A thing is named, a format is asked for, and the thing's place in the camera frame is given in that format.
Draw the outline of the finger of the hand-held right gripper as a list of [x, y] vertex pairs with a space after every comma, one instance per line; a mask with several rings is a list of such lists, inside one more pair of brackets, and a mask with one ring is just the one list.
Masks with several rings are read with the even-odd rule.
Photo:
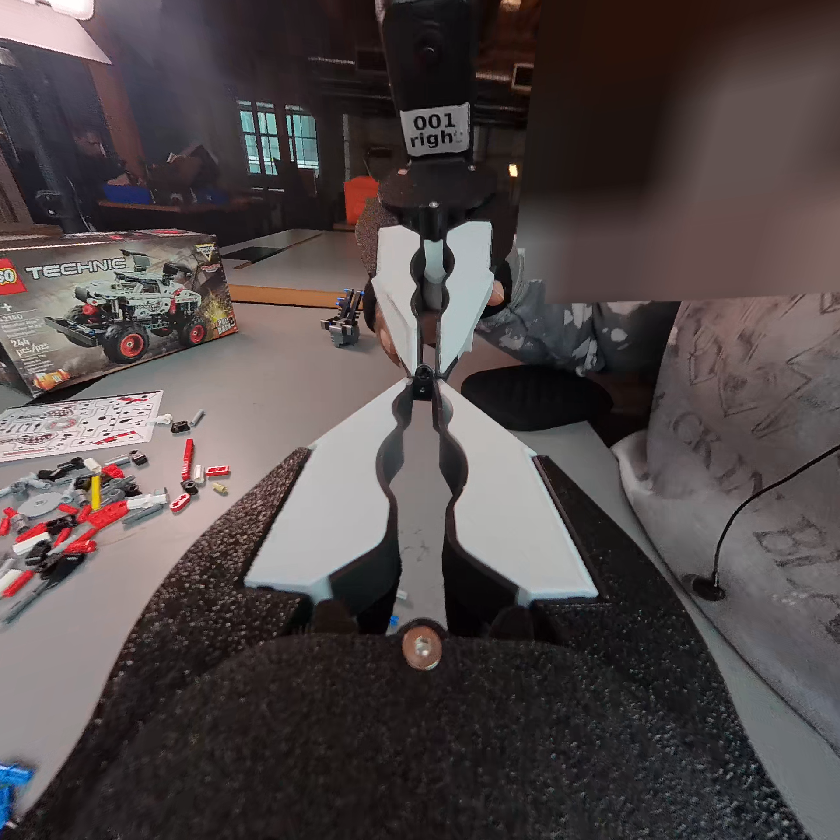
[[379, 231], [376, 273], [372, 286], [393, 349], [405, 372], [414, 377], [422, 359], [421, 332], [415, 311], [417, 281], [413, 277], [413, 259], [422, 239], [408, 227], [390, 226]]
[[451, 269], [444, 281], [446, 303], [437, 322], [436, 374], [447, 379], [460, 357], [471, 351], [476, 325], [494, 285], [490, 268], [492, 226], [470, 220], [448, 231], [444, 253]]

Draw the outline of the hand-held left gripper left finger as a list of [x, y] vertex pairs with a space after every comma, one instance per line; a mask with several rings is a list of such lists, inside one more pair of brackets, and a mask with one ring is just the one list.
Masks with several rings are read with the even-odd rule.
[[245, 585], [352, 601], [339, 572], [385, 538], [391, 502], [376, 457], [397, 429], [395, 383], [308, 447], [308, 458], [245, 573]]

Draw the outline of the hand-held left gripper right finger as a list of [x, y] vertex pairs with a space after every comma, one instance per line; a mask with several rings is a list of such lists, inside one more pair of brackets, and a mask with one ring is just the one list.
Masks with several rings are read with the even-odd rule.
[[460, 602], [595, 601], [599, 591], [537, 454], [439, 381], [439, 468], [451, 492], [445, 589]]

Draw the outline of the person's right forearm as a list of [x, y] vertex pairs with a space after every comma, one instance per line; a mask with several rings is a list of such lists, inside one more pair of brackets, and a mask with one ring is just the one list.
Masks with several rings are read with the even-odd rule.
[[476, 332], [502, 352], [578, 375], [658, 372], [679, 301], [548, 303], [516, 248], [495, 272], [504, 298], [485, 309]]

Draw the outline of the black desk mat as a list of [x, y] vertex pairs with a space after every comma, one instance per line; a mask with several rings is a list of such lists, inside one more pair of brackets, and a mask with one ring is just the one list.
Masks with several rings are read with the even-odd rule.
[[241, 263], [255, 264], [272, 256], [278, 256], [290, 248], [295, 247], [296, 244], [286, 245], [283, 247], [272, 247], [265, 245], [252, 245], [245, 248], [239, 248], [235, 251], [228, 251], [222, 255], [222, 259], [238, 260]]

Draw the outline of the person's right hand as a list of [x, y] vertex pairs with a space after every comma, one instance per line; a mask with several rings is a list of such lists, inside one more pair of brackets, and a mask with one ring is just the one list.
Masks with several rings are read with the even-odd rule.
[[377, 303], [374, 309], [374, 335], [388, 359], [394, 365], [401, 367], [408, 372], [408, 366], [397, 351], [392, 334], [387, 326], [381, 306]]

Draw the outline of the orange bag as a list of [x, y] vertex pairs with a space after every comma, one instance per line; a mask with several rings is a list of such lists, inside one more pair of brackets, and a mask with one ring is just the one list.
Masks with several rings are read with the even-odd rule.
[[357, 175], [343, 183], [345, 220], [355, 226], [369, 202], [375, 202], [379, 183], [370, 175]]

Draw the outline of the brown cardboard sheet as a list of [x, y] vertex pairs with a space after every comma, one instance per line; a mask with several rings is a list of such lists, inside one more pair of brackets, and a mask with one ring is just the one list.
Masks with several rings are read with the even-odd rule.
[[294, 308], [336, 309], [345, 289], [312, 290], [229, 284], [232, 302]]

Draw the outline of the paned window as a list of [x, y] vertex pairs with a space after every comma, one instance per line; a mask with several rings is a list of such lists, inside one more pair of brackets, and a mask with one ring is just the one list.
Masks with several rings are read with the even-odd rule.
[[247, 99], [238, 99], [236, 109], [249, 175], [276, 176], [281, 163], [320, 174], [318, 129], [310, 111]]

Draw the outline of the pile of toy brick pieces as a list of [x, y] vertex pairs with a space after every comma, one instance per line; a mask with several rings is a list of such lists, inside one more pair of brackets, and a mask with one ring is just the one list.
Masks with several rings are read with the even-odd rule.
[[147, 466], [144, 451], [132, 449], [107, 462], [75, 457], [55, 469], [42, 470], [2, 488], [2, 496], [18, 496], [17, 507], [2, 510], [2, 539], [11, 539], [2, 552], [2, 628], [13, 625], [46, 594], [74, 576], [98, 550], [103, 531], [120, 523], [131, 529], [168, 511], [182, 513], [200, 490], [225, 497], [226, 465], [203, 467], [196, 462], [194, 433], [206, 410], [175, 420], [165, 413], [152, 426], [167, 426], [184, 436], [179, 483], [171, 495], [165, 487], [143, 492], [127, 469]]

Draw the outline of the white sticker sheet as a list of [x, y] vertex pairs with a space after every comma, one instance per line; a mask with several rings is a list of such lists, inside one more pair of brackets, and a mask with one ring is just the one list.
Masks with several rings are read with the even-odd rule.
[[151, 441], [163, 391], [8, 408], [1, 414], [1, 463], [76, 455]]

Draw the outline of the toy truck set box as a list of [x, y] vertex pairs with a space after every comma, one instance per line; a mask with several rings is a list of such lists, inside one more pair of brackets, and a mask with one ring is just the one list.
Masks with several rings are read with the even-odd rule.
[[212, 234], [2, 236], [1, 383], [29, 397], [237, 329]]

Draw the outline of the black light stand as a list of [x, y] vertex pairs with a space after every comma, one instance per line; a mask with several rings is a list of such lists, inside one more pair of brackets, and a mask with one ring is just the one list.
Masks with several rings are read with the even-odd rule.
[[75, 189], [76, 145], [60, 102], [64, 70], [77, 59], [2, 39], [2, 150], [29, 215], [65, 234], [88, 231]]

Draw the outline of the white light panel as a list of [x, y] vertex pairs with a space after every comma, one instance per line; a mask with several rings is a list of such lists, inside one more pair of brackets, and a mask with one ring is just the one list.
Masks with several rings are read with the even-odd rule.
[[1, 39], [108, 66], [110, 58], [81, 24], [86, 18], [78, 17], [87, 12], [93, 12], [93, 2], [60, 10], [49, 3], [2, 1]]

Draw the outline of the blue toy brick part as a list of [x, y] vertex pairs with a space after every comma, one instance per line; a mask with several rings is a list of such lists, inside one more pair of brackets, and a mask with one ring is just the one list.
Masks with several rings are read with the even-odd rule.
[[1, 828], [12, 819], [16, 792], [34, 777], [35, 770], [19, 763], [1, 762]]

